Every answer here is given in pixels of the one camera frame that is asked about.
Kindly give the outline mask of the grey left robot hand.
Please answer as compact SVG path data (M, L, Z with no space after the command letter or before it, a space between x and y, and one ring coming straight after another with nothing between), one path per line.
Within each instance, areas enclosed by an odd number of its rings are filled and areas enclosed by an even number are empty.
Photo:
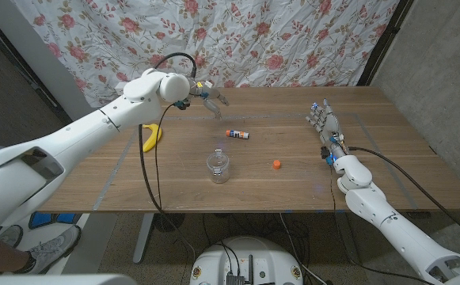
M222 119L222 113L220 107L215 103L215 99L219 100L225 106L230 105L226 97L209 81L194 82L190 88L190 94L201 98L204 107L212 111L217 120Z

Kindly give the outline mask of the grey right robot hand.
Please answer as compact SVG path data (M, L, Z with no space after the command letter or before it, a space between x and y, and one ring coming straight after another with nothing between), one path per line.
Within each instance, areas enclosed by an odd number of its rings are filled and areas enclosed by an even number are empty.
M339 156L348 154L344 146L344 135L339 120L326 98L322 104L316 102L312 104L306 121L318 133L322 146L325 146L332 154Z

